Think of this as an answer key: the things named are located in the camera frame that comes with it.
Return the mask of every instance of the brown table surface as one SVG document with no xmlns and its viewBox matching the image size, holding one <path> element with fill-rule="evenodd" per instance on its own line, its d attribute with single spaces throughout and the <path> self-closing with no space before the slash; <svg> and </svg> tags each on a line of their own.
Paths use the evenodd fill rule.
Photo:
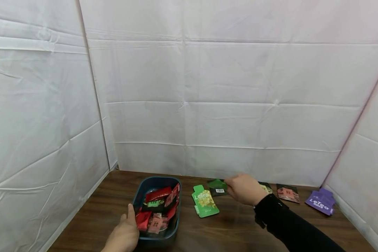
<svg viewBox="0 0 378 252">
<path fill-rule="evenodd" d="M 101 251 L 120 215 L 127 213 L 127 204 L 133 201 L 141 181 L 153 175 L 119 170 L 110 172 L 49 251 Z M 281 241 L 254 222 L 252 207 L 239 204 L 228 195 L 213 198 L 220 209 L 219 214 L 199 218 L 191 195 L 193 186 L 201 184 L 208 188 L 207 178 L 174 177 L 182 183 L 178 235 L 173 247 L 161 251 L 288 251 Z M 271 186 L 276 193 L 276 185 Z M 326 217 L 304 204 L 316 188 L 297 188 L 301 204 L 285 201 L 293 212 L 319 228 L 346 251 L 375 251 L 337 206 L 334 215 Z"/>
</svg>

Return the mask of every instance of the black jacket sleeve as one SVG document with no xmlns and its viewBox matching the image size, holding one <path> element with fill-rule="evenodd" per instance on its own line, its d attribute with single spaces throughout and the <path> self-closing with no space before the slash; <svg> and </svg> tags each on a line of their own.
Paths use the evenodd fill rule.
<svg viewBox="0 0 378 252">
<path fill-rule="evenodd" d="M 344 251 L 339 245 L 292 212 L 274 194 L 269 194 L 255 206 L 255 220 L 293 251 Z"/>
</svg>

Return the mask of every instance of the right hand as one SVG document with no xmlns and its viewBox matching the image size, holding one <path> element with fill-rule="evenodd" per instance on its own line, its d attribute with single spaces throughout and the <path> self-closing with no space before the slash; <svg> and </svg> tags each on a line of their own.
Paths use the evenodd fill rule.
<svg viewBox="0 0 378 252">
<path fill-rule="evenodd" d="M 264 197 L 268 195 L 262 189 L 257 180 L 249 174 L 240 173 L 237 176 L 224 180 L 227 184 L 228 193 L 234 200 L 249 206 L 256 206 Z"/>
</svg>

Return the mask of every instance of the green packet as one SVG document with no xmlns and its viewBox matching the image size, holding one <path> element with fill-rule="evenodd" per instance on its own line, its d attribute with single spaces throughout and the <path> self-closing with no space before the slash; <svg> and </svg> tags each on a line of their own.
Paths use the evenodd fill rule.
<svg viewBox="0 0 378 252">
<path fill-rule="evenodd" d="M 196 213 L 200 218 L 216 215 L 220 212 L 215 202 L 213 201 L 209 190 L 205 190 L 202 185 L 195 185 L 193 189 L 195 190 L 195 192 L 192 193 L 192 198 L 196 204 Z"/>
</svg>

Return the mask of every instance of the white cloth wall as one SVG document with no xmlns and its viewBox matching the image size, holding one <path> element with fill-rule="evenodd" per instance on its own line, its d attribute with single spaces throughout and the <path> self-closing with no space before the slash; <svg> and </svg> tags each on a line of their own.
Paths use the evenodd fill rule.
<svg viewBox="0 0 378 252">
<path fill-rule="evenodd" d="M 378 79 L 378 0 L 80 0 L 120 168 L 319 186 Z"/>
<path fill-rule="evenodd" d="M 378 85 L 325 186 L 378 251 Z"/>
<path fill-rule="evenodd" d="M 78 2 L 0 0 L 0 251 L 46 251 L 109 171 Z"/>
</svg>

